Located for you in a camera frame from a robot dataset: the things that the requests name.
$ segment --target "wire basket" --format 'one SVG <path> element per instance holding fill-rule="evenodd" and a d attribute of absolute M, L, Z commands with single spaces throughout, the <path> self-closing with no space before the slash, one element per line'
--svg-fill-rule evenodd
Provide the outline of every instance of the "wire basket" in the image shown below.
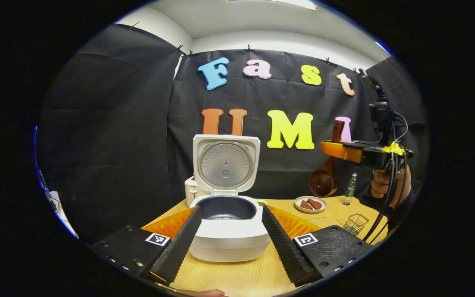
<path fill-rule="evenodd" d="M 353 235 L 358 235 L 366 223 L 369 222 L 368 218 L 362 214 L 352 214 L 349 219 L 343 224 L 343 228 Z"/>

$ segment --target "water bottle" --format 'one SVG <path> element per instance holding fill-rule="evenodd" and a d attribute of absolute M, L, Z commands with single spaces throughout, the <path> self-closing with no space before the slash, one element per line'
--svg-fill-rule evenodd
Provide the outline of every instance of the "water bottle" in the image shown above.
<path fill-rule="evenodd" d="M 346 192 L 343 195 L 343 205 L 350 205 L 351 204 L 351 197 L 355 193 L 355 186 L 357 185 L 357 173 L 353 172 L 351 176 L 351 180 L 349 180 L 349 184 L 347 184 Z"/>

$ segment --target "human hand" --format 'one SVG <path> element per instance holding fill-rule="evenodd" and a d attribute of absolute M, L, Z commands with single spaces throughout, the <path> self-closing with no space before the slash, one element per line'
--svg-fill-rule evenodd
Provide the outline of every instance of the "human hand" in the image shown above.
<path fill-rule="evenodd" d="M 383 198 L 386 193 L 388 193 L 388 188 L 390 184 L 391 171 L 384 170 L 375 170 L 373 174 L 373 180 L 371 181 L 371 195 L 375 198 Z M 392 200 L 390 201 L 390 206 L 395 208 L 397 205 L 401 204 L 404 199 L 408 196 L 409 192 L 412 189 L 412 175 L 409 171 L 409 165 L 407 165 L 406 170 L 403 170 L 397 176 L 397 182 L 395 186 L 395 193 L 393 194 Z M 404 191 L 401 199 L 399 200 L 399 195 L 401 194 L 401 189 L 404 184 Z"/>
<path fill-rule="evenodd" d="M 178 292 L 184 293 L 186 295 L 190 295 L 193 297 L 228 297 L 225 296 L 225 292 L 221 290 L 209 290 L 209 291 L 190 291 L 190 290 L 177 290 Z"/>

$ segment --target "plate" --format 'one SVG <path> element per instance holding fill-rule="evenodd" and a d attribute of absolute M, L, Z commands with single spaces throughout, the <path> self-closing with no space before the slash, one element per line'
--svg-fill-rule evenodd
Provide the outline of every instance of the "plate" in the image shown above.
<path fill-rule="evenodd" d="M 300 207 L 300 204 L 302 203 L 302 201 L 307 200 L 309 198 L 311 198 L 314 201 L 322 203 L 322 208 L 320 208 L 320 209 L 305 209 L 303 207 Z M 311 214 L 315 214 L 317 212 L 324 211 L 324 209 L 326 209 L 326 207 L 327 207 L 327 202 L 324 199 L 318 198 L 318 197 L 315 197 L 315 196 L 302 196 L 302 197 L 298 197 L 294 200 L 294 205 L 296 206 L 296 208 L 298 208 L 299 210 L 301 210 L 303 212 L 309 212 Z"/>

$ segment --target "wooden spoon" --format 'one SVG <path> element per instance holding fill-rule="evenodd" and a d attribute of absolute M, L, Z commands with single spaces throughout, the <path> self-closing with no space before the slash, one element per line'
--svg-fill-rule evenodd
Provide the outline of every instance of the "wooden spoon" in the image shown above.
<path fill-rule="evenodd" d="M 331 142 L 339 143 L 342 137 L 344 122 L 336 120 L 333 125 Z M 324 165 L 311 173 L 309 188 L 316 197 L 327 197 L 338 188 L 338 173 L 336 170 L 336 158 L 329 156 Z"/>

